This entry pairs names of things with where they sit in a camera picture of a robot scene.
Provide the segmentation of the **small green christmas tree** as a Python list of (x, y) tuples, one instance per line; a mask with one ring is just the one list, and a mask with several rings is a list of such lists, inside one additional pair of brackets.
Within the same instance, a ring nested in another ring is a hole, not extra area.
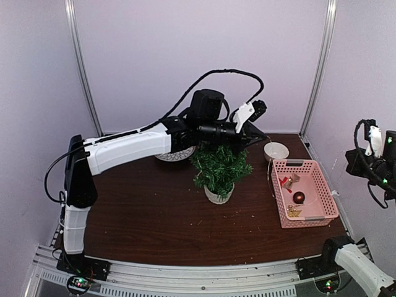
[(246, 161), (247, 152), (233, 153), (228, 145), (202, 144), (190, 157), (197, 170), (194, 184), (204, 190), (211, 203), (227, 203), (235, 184), (252, 173), (252, 166)]

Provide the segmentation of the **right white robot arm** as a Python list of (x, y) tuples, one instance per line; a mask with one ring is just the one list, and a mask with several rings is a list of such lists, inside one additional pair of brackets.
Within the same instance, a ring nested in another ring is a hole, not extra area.
[[(346, 172), (367, 179), (371, 197), (383, 209), (395, 200), (395, 131), (380, 128), (373, 120), (361, 120), (353, 134), (355, 148), (345, 153)], [(383, 272), (360, 251), (348, 236), (327, 239), (317, 268), (330, 273), (342, 267), (364, 290), (366, 296), (395, 296), (395, 279)]]

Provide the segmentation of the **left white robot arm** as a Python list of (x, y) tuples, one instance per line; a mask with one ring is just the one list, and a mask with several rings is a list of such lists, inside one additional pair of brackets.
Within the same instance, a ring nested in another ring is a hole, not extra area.
[(115, 166), (165, 153), (177, 153), (201, 142), (230, 145), (234, 152), (266, 135), (253, 125), (267, 110), (262, 100), (243, 103), (231, 118), (220, 119), (227, 106), (224, 94), (202, 89), (194, 92), (191, 104), (177, 116), (165, 116), (152, 127), (69, 142), (64, 190), (66, 192), (63, 244), (65, 265), (76, 275), (84, 274), (89, 262), (84, 251), (88, 213), (98, 198), (93, 177)]

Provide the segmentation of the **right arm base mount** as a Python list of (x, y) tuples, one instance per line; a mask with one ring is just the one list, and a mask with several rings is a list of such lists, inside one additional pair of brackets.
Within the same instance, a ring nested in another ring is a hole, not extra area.
[(295, 262), (295, 266), (300, 280), (336, 274), (343, 270), (339, 265), (323, 263), (321, 256), (308, 259), (300, 258)]

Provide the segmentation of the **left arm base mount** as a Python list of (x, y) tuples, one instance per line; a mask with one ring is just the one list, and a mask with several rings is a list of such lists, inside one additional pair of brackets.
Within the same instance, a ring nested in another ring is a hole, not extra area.
[(56, 268), (73, 275), (106, 281), (110, 266), (111, 264), (108, 261), (84, 257), (81, 259), (59, 260)]

